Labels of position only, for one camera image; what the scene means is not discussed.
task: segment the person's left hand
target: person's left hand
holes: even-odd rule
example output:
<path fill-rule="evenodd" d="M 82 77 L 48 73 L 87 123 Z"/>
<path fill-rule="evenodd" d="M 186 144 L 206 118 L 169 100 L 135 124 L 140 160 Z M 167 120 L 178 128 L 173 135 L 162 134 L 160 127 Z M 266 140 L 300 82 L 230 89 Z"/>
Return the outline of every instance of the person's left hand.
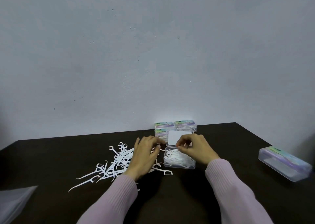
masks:
<path fill-rule="evenodd" d="M 154 136 L 143 137 L 140 142 L 139 140 L 140 139 L 137 138 L 134 154 L 127 171 L 124 172 L 125 175 L 128 175 L 135 181 L 147 174 L 152 168 L 161 148 L 160 145 L 157 145 L 154 152 L 151 153 L 153 145 L 156 143 L 165 144 L 165 141 Z"/>

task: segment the ribbed cuff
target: ribbed cuff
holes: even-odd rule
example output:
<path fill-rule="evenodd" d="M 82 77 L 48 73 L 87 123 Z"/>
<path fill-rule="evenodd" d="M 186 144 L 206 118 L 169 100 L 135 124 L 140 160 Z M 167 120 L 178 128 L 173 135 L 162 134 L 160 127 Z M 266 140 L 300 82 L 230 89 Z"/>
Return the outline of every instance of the ribbed cuff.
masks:
<path fill-rule="evenodd" d="M 103 196 L 118 214 L 125 216 L 137 195 L 138 189 L 135 181 L 129 176 L 121 174 Z"/>
<path fill-rule="evenodd" d="M 219 196 L 225 194 L 239 180 L 231 164 L 221 158 L 209 162 L 205 172 L 214 192 Z"/>

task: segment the hand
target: hand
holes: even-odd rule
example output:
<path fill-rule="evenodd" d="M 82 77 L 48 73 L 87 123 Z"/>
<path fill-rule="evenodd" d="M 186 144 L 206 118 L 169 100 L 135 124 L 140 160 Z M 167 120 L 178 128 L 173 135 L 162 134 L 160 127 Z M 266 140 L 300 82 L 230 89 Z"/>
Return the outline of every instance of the hand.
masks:
<path fill-rule="evenodd" d="M 140 142 L 139 140 L 137 138 L 134 154 L 127 171 L 124 172 L 125 175 L 128 175 L 135 181 L 147 174 L 152 168 L 161 148 L 160 145 L 157 145 L 154 152 L 151 153 L 153 145 L 156 143 L 165 144 L 165 141 L 154 136 L 143 137 Z"/>
<path fill-rule="evenodd" d="M 176 143 L 179 151 L 195 159 L 197 162 L 208 164 L 214 159 L 220 158 L 210 147 L 203 135 L 185 134 Z"/>

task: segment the pink sleeve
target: pink sleeve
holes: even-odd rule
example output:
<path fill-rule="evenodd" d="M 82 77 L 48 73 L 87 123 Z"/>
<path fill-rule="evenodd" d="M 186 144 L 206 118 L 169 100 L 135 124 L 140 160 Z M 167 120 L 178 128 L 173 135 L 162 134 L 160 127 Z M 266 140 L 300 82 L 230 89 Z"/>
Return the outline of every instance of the pink sleeve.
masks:
<path fill-rule="evenodd" d="M 236 176 L 228 161 L 211 161 L 206 169 L 206 177 L 218 200 L 222 224 L 273 223 L 266 210 L 255 199 L 253 191 Z"/>
<path fill-rule="evenodd" d="M 137 195 L 138 189 L 134 180 L 126 175 L 119 175 L 109 189 L 86 210 L 77 224 L 122 224 Z"/>

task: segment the dark brown table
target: dark brown table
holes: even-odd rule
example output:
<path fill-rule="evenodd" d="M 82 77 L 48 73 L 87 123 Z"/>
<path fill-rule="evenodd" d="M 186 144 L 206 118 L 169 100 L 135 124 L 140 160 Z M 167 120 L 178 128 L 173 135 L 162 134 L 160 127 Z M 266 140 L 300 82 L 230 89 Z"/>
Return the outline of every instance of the dark brown table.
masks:
<path fill-rule="evenodd" d="M 237 123 L 198 126 L 221 158 L 228 160 L 238 177 L 255 193 L 275 224 L 315 223 L 315 180 L 290 182 L 258 160 L 260 148 L 270 146 Z M 76 223 L 79 217 L 112 184 L 110 179 L 79 184 L 76 180 L 95 170 L 97 163 L 112 162 L 108 146 L 119 142 L 132 148 L 137 137 L 153 130 L 21 140 L 0 151 L 0 189 L 36 186 L 17 223 Z M 140 191 L 124 223 L 221 223 L 220 208 L 205 166 L 195 170 L 164 168 L 144 176 Z"/>

